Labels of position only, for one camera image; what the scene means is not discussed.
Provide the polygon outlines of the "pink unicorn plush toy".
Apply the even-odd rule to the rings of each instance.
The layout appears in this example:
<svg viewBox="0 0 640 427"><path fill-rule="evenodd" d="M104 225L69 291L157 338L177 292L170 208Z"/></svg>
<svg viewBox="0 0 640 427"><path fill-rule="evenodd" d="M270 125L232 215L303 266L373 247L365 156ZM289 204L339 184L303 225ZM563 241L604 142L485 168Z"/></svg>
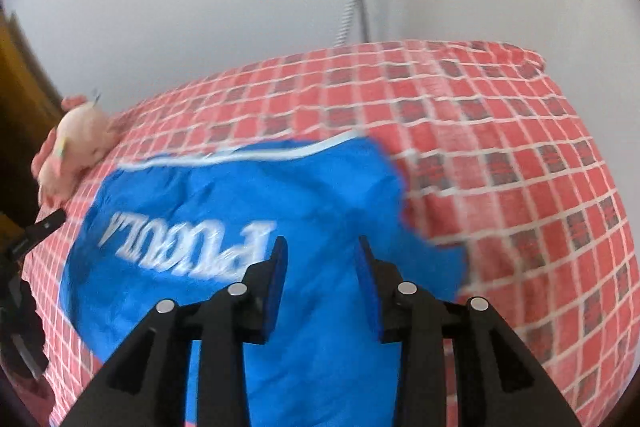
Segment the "pink unicorn plush toy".
<svg viewBox="0 0 640 427"><path fill-rule="evenodd" d="M63 98L64 115L32 158L38 206L56 209L74 195L84 173L96 167L118 142L113 118L85 95Z"/></svg>

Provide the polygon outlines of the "blue puffer jacket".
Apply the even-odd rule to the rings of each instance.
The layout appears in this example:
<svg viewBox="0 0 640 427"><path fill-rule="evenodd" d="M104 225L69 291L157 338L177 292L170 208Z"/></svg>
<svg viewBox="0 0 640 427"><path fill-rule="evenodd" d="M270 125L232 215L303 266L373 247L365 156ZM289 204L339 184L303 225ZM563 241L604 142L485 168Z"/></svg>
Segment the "blue puffer jacket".
<svg viewBox="0 0 640 427"><path fill-rule="evenodd" d="M380 340L363 251L440 300L466 271L462 248L405 226L403 203L393 164L354 132L121 165L70 248L60 306L106 360L157 303L203 306L245 285L252 425L388 426L400 348Z"/></svg>

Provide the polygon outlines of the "red plaid bed sheet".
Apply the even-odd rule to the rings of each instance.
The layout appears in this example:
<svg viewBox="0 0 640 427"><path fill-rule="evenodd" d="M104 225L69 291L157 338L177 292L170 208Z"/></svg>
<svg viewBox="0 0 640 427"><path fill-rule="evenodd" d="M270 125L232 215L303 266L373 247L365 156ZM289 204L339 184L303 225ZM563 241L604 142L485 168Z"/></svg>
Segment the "red plaid bed sheet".
<svg viewBox="0 0 640 427"><path fill-rule="evenodd" d="M404 174L409 222L463 243L470 279L586 426L639 348L639 267L620 193L537 53L487 41L361 43L270 58L122 113L111 161L361 129Z"/></svg>

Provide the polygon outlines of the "yellow wooden cabinet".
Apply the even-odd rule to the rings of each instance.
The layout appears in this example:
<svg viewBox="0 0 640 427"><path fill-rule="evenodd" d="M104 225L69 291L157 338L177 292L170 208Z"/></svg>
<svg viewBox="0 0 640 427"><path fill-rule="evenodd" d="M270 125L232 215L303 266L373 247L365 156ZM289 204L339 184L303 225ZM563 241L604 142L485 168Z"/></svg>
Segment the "yellow wooden cabinet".
<svg viewBox="0 0 640 427"><path fill-rule="evenodd" d="M38 80L16 26L1 17L1 244L35 222L38 185L32 158L62 116L60 99Z"/></svg>

